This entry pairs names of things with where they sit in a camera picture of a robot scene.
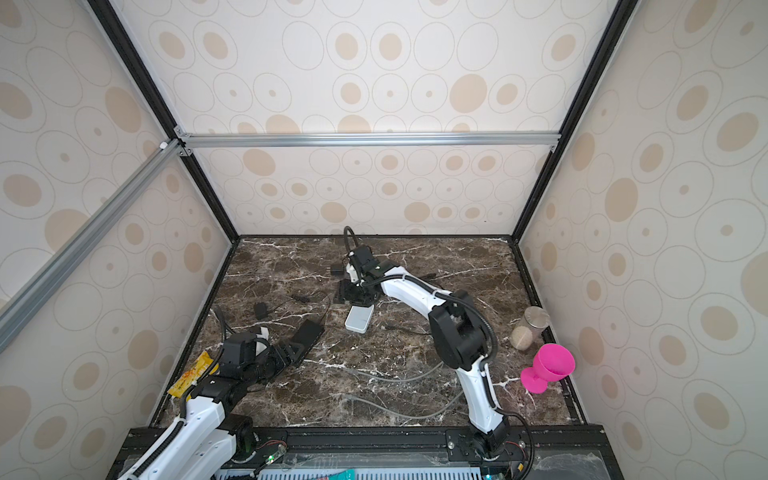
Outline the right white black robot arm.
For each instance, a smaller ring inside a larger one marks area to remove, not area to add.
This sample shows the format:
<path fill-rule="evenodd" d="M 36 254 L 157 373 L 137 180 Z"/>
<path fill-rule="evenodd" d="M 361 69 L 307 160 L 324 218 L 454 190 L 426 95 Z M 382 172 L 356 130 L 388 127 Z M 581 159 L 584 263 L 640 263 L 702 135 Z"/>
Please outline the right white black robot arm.
<path fill-rule="evenodd" d="M 428 321 L 438 357 L 457 375 L 479 454 L 485 459 L 500 455 L 509 441 L 511 418 L 529 433 L 522 415 L 504 410 L 498 402 L 490 375 L 498 338 L 471 295 L 442 289 L 389 259 L 377 258 L 349 226 L 343 229 L 343 241 L 346 260 L 339 297 L 351 306 L 346 329 L 364 333 L 383 296 L 404 303 Z"/>

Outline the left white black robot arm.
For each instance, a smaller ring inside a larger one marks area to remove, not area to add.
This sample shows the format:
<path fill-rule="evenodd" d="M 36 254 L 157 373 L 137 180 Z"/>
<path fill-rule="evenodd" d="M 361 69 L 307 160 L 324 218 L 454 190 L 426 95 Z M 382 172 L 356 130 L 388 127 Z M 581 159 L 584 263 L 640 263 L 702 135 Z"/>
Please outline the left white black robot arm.
<path fill-rule="evenodd" d="M 235 332 L 220 308 L 222 344 L 212 364 L 182 393 L 179 414 L 123 479 L 211 479 L 230 462 L 245 463 L 261 448 L 253 420 L 233 412 L 254 385 L 267 385 L 301 364 L 324 333 L 304 321 L 293 336 L 273 343 L 266 331 Z"/>

